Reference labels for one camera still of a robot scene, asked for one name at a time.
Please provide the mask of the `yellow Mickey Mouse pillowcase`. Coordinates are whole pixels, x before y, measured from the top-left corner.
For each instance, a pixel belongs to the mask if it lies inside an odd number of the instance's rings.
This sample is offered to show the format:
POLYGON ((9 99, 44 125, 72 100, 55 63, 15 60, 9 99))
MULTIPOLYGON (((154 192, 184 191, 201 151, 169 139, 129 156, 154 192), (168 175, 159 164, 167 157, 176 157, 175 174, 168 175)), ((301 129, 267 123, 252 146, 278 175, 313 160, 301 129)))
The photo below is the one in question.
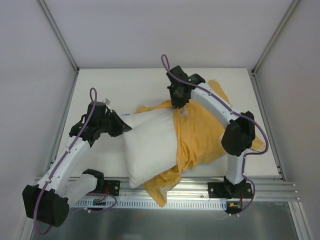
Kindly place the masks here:
POLYGON ((191 100, 186 104, 187 114, 173 109, 170 100, 156 106, 140 106, 135 114, 156 109, 171 108, 177 139, 176 165, 142 184, 146 192, 160 206, 167 203, 167 192, 182 179, 182 172, 199 164, 208 164, 226 152, 221 145, 225 132, 218 120, 199 103, 191 100))

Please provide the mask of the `white pillow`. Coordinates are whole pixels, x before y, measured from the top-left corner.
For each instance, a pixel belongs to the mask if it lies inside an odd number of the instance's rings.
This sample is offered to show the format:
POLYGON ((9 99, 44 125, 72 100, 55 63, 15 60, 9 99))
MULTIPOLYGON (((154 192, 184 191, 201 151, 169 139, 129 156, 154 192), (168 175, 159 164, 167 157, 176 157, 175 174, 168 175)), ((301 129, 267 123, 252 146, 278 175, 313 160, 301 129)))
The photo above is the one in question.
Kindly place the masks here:
POLYGON ((137 188, 177 164, 177 135, 174 110, 160 108, 126 115, 131 127, 123 133, 129 185, 137 188))

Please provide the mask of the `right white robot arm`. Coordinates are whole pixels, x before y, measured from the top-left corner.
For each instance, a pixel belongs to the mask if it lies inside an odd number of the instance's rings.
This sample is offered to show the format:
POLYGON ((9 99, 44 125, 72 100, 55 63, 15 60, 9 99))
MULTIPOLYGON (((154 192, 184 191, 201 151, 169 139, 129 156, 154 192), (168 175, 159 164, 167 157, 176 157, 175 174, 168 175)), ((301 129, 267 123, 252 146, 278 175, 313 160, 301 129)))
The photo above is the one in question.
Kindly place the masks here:
POLYGON ((169 94, 174 107, 183 107, 195 101, 215 117, 224 128, 221 145, 227 155, 227 171, 223 186, 215 189, 221 198, 231 199, 242 192, 247 181, 243 176, 244 156, 256 137, 254 115, 247 111, 237 113, 213 90, 199 74, 188 76, 178 65, 166 73, 169 94))

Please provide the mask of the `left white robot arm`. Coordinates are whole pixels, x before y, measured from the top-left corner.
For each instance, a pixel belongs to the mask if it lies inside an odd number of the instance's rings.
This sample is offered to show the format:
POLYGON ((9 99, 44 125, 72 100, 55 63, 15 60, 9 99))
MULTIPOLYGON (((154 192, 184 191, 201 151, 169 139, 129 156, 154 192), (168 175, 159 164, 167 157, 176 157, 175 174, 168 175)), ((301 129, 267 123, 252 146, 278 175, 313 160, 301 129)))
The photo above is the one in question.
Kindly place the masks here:
POLYGON ((86 114, 73 125, 61 156, 35 185, 22 191, 26 216, 34 221, 59 227, 66 220, 70 207, 86 194, 104 194, 104 174, 86 169, 74 183, 68 183, 76 165, 102 134, 118 137, 132 130, 104 102, 91 102, 86 114))

